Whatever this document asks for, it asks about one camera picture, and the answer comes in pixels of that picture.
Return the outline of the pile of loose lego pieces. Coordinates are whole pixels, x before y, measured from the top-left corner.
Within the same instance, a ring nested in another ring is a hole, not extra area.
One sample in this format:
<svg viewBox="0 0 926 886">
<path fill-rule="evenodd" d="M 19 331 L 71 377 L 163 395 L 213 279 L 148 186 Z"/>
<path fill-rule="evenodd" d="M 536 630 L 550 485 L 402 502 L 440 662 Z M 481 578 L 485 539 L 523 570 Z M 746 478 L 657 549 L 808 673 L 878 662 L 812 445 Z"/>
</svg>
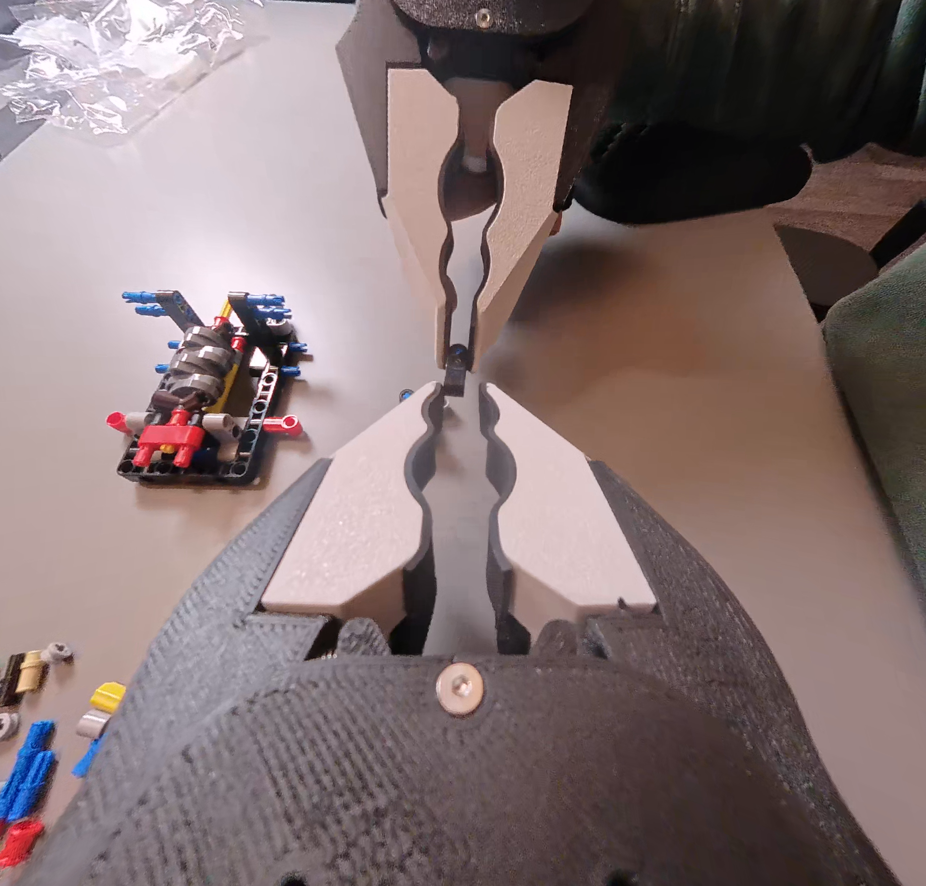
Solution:
<svg viewBox="0 0 926 886">
<path fill-rule="evenodd" d="M 25 697 L 40 692 L 52 668 L 67 666 L 73 661 L 73 650 L 61 641 L 53 641 L 39 650 L 15 653 L 7 659 L 1 682 L 2 742 L 16 739 L 22 731 L 20 707 Z M 93 693 L 88 710 L 77 724 L 76 732 L 88 741 L 88 748 L 72 771 L 76 778 L 87 775 L 124 694 L 125 686 L 118 682 L 104 683 Z M 52 746 L 55 734 L 56 723 L 52 719 L 32 722 L 24 731 L 8 775 L 2 779 L 3 879 L 26 864 L 44 833 L 41 804 L 57 766 Z"/>
</svg>

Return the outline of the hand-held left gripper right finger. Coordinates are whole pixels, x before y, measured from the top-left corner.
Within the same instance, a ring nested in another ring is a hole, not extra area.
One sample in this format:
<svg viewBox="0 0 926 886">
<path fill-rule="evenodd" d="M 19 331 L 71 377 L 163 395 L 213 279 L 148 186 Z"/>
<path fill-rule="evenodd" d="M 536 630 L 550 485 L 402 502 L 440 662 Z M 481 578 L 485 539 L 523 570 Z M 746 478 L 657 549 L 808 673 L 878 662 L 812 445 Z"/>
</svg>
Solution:
<svg viewBox="0 0 926 886">
<path fill-rule="evenodd" d="M 481 384 L 489 519 L 487 590 L 498 651 L 529 651 L 547 624 L 649 616 L 657 597 L 593 462 L 493 384 Z"/>
</svg>

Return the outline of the grey round seat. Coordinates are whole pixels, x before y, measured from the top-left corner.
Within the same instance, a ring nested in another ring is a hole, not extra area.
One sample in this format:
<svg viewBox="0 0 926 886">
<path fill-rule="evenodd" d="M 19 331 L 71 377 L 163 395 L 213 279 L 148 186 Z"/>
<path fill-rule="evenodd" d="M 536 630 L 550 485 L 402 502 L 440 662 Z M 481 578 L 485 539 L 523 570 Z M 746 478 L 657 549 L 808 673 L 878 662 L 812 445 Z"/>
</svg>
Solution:
<svg viewBox="0 0 926 886">
<path fill-rule="evenodd" d="M 870 254 L 845 239 L 784 224 L 777 224 L 775 231 L 819 319 L 879 274 Z"/>
</svg>

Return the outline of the person's right forearm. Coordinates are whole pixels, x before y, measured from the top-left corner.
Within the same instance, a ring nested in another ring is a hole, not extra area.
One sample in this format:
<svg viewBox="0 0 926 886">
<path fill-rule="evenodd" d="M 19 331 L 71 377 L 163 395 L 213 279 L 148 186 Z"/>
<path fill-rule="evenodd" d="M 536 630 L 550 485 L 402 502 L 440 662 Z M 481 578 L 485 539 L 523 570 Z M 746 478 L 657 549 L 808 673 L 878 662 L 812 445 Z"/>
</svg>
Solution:
<svg viewBox="0 0 926 886">
<path fill-rule="evenodd" d="M 925 0 L 621 0 L 586 211 L 647 225 L 777 204 L 812 164 L 925 146 Z"/>
</svg>

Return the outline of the lego engine assembly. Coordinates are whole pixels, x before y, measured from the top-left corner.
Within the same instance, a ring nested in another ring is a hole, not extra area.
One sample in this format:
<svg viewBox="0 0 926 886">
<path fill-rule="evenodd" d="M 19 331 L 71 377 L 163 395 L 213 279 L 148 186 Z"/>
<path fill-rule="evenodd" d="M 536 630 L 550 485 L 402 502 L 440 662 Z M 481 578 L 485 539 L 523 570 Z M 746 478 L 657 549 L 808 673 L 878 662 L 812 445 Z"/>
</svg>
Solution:
<svg viewBox="0 0 926 886">
<path fill-rule="evenodd" d="M 279 414 L 286 387 L 311 359 L 292 311 L 276 293 L 230 292 L 202 318 L 179 290 L 128 290 L 138 315 L 168 317 L 179 329 L 145 410 L 108 416 L 126 437 L 117 474 L 137 484 L 249 487 L 276 437 L 299 438 L 292 414 Z"/>
</svg>

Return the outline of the clear plastic bag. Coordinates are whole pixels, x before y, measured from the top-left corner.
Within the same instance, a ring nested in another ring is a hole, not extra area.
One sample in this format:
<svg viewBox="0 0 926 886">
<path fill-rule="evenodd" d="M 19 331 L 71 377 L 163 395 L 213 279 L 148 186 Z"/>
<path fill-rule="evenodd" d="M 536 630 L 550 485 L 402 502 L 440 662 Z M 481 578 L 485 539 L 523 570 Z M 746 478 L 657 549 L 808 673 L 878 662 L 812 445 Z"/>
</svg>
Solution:
<svg viewBox="0 0 926 886">
<path fill-rule="evenodd" d="M 2 0 L 2 158 L 40 126 L 117 143 L 261 40 L 268 0 Z"/>
</svg>

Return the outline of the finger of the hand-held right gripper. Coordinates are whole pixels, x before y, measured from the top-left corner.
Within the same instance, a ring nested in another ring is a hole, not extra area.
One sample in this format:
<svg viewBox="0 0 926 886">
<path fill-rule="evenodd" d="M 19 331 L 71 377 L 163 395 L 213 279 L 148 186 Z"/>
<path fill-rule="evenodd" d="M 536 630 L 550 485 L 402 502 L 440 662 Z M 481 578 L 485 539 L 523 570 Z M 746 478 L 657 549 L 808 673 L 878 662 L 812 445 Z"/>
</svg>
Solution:
<svg viewBox="0 0 926 886">
<path fill-rule="evenodd" d="M 434 328 L 434 358 L 447 359 L 456 294 L 446 277 L 453 233 L 444 206 L 446 166 L 459 137 L 459 106 L 422 68 L 387 75 L 387 191 L 382 200 L 399 260 Z"/>
<path fill-rule="evenodd" d="M 483 235 L 485 278 L 474 302 L 471 369 L 497 341 L 558 219 L 554 207 L 572 86 L 533 81 L 499 105 L 491 151 L 501 173 Z"/>
</svg>

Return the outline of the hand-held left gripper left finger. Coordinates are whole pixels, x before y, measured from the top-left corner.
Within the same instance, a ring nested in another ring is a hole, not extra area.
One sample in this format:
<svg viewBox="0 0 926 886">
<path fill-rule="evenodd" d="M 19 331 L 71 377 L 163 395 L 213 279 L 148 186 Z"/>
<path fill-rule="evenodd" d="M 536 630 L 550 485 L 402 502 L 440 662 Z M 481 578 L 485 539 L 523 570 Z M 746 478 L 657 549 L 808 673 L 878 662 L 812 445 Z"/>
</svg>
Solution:
<svg viewBox="0 0 926 886">
<path fill-rule="evenodd" d="M 262 594 L 270 613 L 367 618 L 421 653 L 436 599 L 433 514 L 444 392 L 429 382 L 330 459 Z"/>
</svg>

